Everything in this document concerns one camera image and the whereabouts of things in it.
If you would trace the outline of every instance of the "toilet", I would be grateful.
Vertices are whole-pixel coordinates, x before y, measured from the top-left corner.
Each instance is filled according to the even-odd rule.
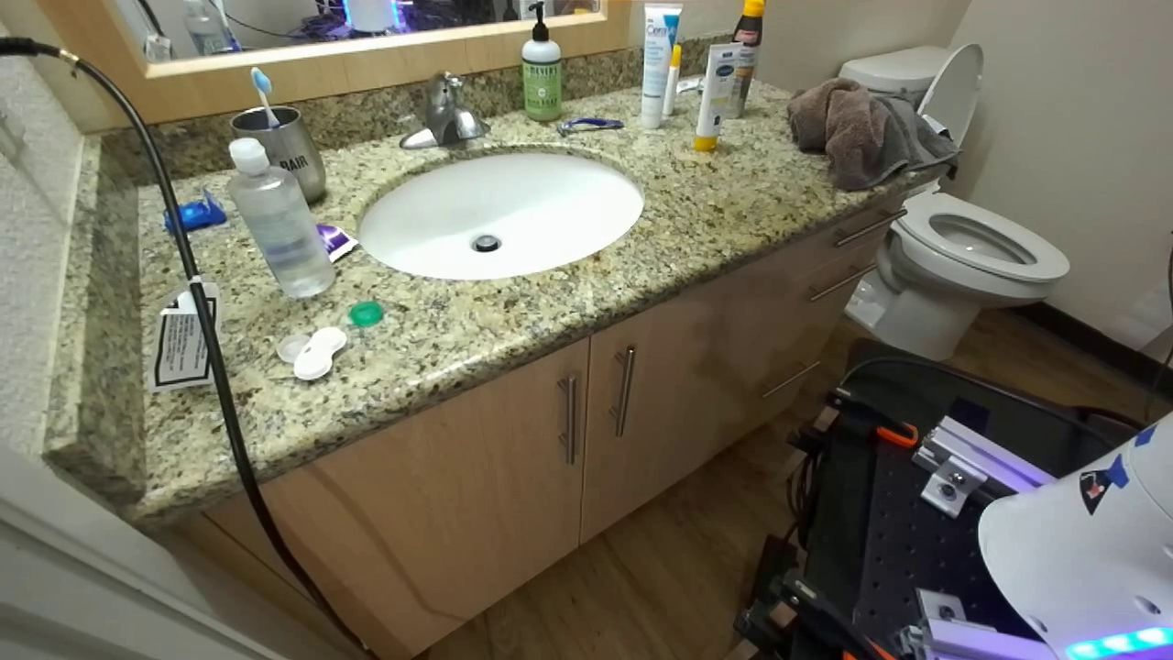
[[[838,67],[846,81],[909,98],[955,145],[977,106],[977,72],[977,43],[904,48]],[[1071,260],[1039,236],[926,183],[904,198],[904,218],[890,224],[846,317],[883,346],[948,358],[983,309],[1035,304],[1068,270]]]

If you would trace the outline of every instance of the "bathroom vanity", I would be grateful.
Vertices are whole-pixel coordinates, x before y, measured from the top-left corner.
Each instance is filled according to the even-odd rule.
[[[295,556],[382,651],[411,656],[548,568],[721,449],[780,414],[818,367],[904,186],[833,192],[800,153],[783,90],[755,84],[721,149],[689,149],[691,103],[664,130],[556,136],[519,114],[463,149],[398,149],[397,136],[326,149],[326,224],[411,174],[493,149],[567,149],[630,175],[633,231],[523,277],[414,277],[354,254],[338,281],[290,304],[246,227],[193,236],[223,299],[223,351],[264,495]],[[630,119],[637,90],[567,103]],[[228,174],[179,181],[223,192]],[[143,309],[176,295],[165,231],[143,231]],[[276,348],[382,299],[389,323],[338,354],[317,384]],[[326,627],[268,550],[238,495],[210,392],[146,392],[136,497],[118,510],[185,539],[264,595]]]

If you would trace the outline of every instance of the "undermount sink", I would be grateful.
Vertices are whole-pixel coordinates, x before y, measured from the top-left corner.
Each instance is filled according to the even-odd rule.
[[[367,209],[358,241],[411,275],[512,277],[618,241],[640,209],[640,192],[602,160],[509,149],[406,175]]]

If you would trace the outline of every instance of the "wooden cabinet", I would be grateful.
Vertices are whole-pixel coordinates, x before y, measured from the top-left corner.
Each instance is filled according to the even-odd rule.
[[[421,651],[783,412],[883,227],[883,209],[827,224],[277,475],[268,501],[382,656]],[[281,572],[238,501],[204,524],[254,577]]]

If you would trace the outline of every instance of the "towel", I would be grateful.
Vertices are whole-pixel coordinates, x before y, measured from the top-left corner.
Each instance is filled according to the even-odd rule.
[[[955,142],[934,132],[904,98],[874,97],[833,78],[786,103],[800,149],[826,149],[843,192],[867,192],[895,174],[917,174],[955,158]]]

